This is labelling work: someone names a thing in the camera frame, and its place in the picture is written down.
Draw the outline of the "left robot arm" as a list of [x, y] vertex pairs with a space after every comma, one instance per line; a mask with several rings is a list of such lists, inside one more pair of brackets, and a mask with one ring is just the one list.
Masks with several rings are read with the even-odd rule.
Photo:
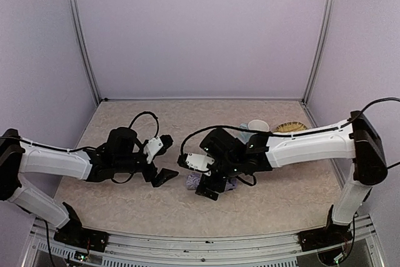
[[42, 173], [100, 183], [114, 180], [119, 173], [140, 173], [145, 182], [158, 188], [179, 174], [157, 169], [153, 162], [172, 144], [168, 134], [141, 143], [133, 129], [119, 127], [111, 130], [107, 141], [96, 148], [65, 149], [25, 140], [10, 128], [1, 136], [1, 200], [14, 203], [59, 230], [81, 229], [81, 221], [70, 205], [55, 201], [24, 174]]

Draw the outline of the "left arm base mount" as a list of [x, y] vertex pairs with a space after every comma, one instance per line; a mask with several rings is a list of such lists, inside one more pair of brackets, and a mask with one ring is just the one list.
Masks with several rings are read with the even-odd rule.
[[109, 233], [83, 227], [67, 227], [57, 229], [54, 240], [60, 243], [86, 249], [88, 251], [105, 252]]

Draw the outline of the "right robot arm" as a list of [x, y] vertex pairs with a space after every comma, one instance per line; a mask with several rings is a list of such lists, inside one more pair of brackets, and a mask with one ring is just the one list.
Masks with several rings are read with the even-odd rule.
[[287, 165], [326, 159], [349, 159], [352, 168], [339, 200], [332, 205], [328, 225], [348, 226], [373, 186], [382, 183], [388, 167], [382, 141], [360, 111], [349, 119], [315, 129], [290, 133], [267, 132], [260, 124], [247, 126], [248, 139], [233, 137], [215, 126], [201, 141], [204, 154], [187, 154], [184, 162], [202, 173], [197, 193], [212, 200], [229, 178], [253, 176]]

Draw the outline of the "lavender folding umbrella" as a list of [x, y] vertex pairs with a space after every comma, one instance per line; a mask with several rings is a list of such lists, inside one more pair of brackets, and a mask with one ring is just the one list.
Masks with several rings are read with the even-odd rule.
[[212, 191], [222, 193], [236, 189], [237, 183], [236, 178], [222, 179], [213, 178], [212, 176], [203, 176], [200, 173], [190, 173], [186, 177], [185, 186], [188, 190], [196, 190], [200, 184], [203, 184]]

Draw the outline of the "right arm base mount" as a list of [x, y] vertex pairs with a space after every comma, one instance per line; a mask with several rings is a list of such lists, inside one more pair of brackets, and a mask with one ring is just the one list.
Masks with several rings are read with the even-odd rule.
[[352, 236], [353, 234], [347, 228], [344, 230], [316, 228], [298, 233], [303, 252], [351, 241]]

